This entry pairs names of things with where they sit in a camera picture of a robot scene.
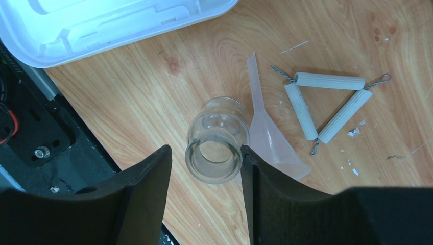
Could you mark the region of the white clay triangle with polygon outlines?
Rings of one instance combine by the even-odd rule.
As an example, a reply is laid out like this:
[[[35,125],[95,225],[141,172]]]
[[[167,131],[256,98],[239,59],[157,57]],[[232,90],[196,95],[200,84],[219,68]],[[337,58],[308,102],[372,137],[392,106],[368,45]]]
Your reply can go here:
[[[365,78],[353,74],[322,74],[296,72],[290,76],[285,71],[270,67],[284,76],[286,94],[292,104],[306,140],[313,141],[310,155],[318,152],[319,144],[328,144],[347,122],[372,97],[372,88],[391,81],[385,73],[376,81],[367,83]]]

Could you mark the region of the small glass beaker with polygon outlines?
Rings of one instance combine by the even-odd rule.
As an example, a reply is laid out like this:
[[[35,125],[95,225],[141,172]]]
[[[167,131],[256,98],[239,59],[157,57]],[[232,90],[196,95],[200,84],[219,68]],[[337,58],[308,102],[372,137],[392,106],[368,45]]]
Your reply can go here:
[[[226,183],[239,174],[243,163],[240,149],[249,142],[244,107],[230,97],[214,97],[189,127],[186,166],[204,183]]]

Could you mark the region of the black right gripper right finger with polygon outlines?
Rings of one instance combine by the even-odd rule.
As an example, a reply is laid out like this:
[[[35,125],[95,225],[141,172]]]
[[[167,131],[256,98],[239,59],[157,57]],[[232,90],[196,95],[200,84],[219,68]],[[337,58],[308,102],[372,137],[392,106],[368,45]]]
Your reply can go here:
[[[242,146],[251,244],[432,244],[432,189],[308,187]]]

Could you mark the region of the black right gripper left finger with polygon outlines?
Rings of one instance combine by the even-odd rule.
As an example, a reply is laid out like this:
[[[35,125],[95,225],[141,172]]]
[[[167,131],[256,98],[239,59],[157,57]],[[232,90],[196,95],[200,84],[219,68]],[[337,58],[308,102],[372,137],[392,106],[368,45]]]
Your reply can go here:
[[[164,145],[74,194],[1,189],[1,244],[158,244],[172,170]]]

